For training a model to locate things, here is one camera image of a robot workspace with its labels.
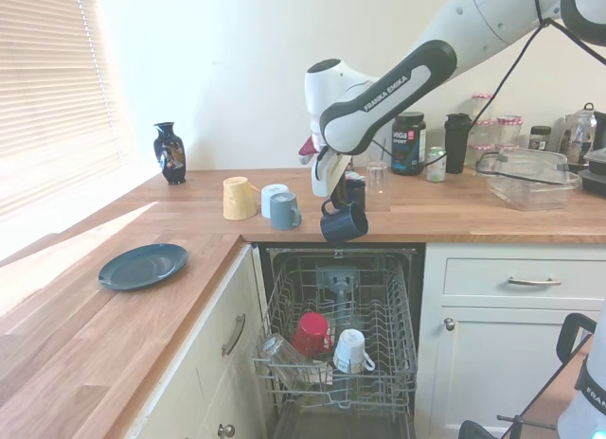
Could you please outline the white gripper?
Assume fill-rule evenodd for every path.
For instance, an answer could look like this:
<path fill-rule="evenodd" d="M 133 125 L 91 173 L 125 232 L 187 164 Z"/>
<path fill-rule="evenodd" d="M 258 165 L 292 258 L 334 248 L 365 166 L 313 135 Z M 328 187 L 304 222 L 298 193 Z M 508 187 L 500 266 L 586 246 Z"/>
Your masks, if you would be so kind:
<path fill-rule="evenodd" d="M 316 197 L 329 197 L 334 208 L 348 204 L 348 180 L 345 172 L 352 156 L 322 150 L 312 168 L 312 192 Z"/>

